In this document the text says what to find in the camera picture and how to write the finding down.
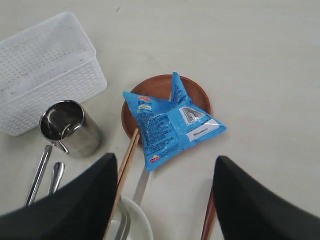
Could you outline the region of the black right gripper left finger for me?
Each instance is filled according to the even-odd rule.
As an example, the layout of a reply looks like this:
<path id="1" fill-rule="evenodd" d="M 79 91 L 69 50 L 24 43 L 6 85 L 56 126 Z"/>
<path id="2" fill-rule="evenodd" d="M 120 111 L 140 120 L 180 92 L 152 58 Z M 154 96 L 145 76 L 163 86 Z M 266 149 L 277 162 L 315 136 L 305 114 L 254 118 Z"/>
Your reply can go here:
<path id="1" fill-rule="evenodd" d="M 101 240 L 117 193 L 117 158 L 106 153 L 55 193 L 0 217 L 2 240 Z"/>

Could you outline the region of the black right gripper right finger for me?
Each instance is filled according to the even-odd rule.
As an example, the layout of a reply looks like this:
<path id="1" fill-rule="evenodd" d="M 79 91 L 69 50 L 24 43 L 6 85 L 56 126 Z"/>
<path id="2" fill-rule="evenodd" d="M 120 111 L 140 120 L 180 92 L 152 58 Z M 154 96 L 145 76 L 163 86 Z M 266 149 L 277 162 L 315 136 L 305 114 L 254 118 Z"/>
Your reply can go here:
<path id="1" fill-rule="evenodd" d="M 225 240 L 318 240 L 319 217 L 291 204 L 220 155 L 213 201 Z"/>

